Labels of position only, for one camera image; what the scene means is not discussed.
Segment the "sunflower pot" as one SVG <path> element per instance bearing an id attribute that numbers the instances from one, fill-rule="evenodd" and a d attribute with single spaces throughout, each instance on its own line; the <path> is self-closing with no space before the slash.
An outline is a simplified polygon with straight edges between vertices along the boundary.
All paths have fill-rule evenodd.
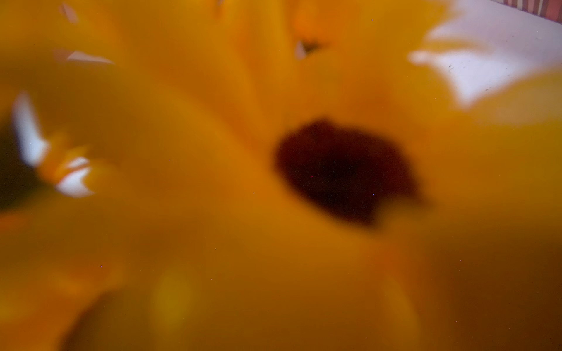
<path id="1" fill-rule="evenodd" d="M 45 186 L 3 350 L 560 350 L 561 71 L 459 107 L 447 1 L 3 1 Z"/>

